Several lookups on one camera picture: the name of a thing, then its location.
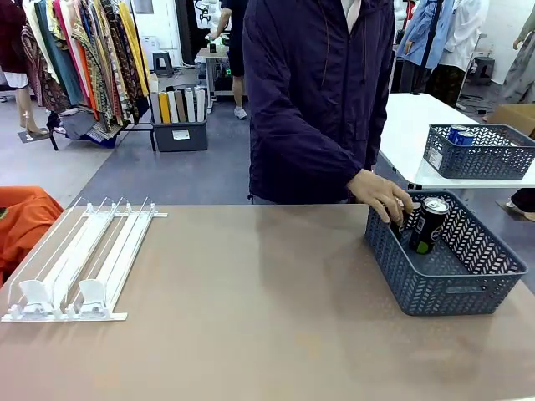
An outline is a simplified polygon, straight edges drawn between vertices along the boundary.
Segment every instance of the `white wall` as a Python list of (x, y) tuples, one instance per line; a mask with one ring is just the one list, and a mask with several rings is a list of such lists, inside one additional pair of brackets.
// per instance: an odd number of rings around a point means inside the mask
[(512, 43), (522, 30), (533, 10), (535, 0), (490, 0), (487, 20), (482, 31), (488, 38), (482, 39), (478, 49), (490, 49), (496, 60), (492, 80), (503, 84), (507, 71), (517, 56)]
[(175, 0), (152, 0), (152, 7), (153, 14), (135, 15), (140, 37), (158, 38), (160, 50), (169, 53), (173, 66), (182, 65)]

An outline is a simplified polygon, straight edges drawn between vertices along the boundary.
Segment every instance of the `jacket zipper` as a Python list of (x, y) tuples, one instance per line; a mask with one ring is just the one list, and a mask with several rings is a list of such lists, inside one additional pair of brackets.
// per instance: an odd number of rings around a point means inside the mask
[(342, 120), (340, 121), (340, 129), (338, 132), (339, 144), (343, 143), (342, 139), (345, 132), (345, 101), (347, 97), (348, 87), (348, 65), (349, 65), (349, 45), (351, 44), (351, 33), (348, 33), (348, 38), (345, 44), (345, 68), (344, 68), (344, 88), (342, 89)]

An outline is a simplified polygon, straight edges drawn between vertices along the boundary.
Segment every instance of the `white sneaker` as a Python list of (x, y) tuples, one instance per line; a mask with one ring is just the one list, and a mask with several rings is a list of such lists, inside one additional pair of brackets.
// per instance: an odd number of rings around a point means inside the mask
[(247, 113), (245, 112), (245, 109), (243, 107), (238, 107), (238, 106), (234, 108), (234, 115), (238, 117), (239, 119), (245, 119), (247, 117)]

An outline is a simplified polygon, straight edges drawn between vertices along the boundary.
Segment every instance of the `basket handle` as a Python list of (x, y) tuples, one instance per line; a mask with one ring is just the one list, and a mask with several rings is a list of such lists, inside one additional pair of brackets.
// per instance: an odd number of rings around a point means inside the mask
[(489, 290), (489, 286), (471, 285), (471, 286), (451, 286), (446, 289), (446, 294), (482, 294)]

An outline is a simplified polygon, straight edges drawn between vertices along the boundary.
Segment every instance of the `gray bin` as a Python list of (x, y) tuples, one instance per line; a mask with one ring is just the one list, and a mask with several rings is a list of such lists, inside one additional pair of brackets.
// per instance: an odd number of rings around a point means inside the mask
[(160, 152), (186, 152), (208, 149), (206, 120), (202, 123), (154, 124)]
[(398, 240), (369, 208), (365, 234), (401, 310), (412, 316), (494, 313), (527, 272), (526, 264), (452, 193), (410, 194), (416, 202), (438, 196), (450, 205), (429, 255), (418, 255), (407, 246), (420, 211), (410, 215)]

